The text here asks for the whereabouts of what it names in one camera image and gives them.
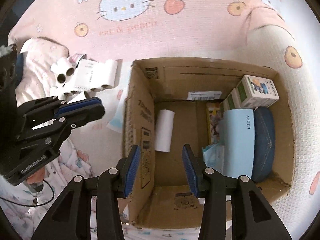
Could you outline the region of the person's left hand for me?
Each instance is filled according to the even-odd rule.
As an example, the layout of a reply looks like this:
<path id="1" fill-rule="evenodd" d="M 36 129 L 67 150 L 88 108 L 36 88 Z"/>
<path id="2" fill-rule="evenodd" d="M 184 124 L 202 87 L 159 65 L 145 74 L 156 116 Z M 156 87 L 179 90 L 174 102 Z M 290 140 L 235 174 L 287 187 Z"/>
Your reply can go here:
<path id="1" fill-rule="evenodd" d="M 39 169 L 37 172 L 29 176 L 24 184 L 31 191 L 31 193 L 38 193 L 43 190 L 43 181 L 45 176 L 45 168 Z"/>

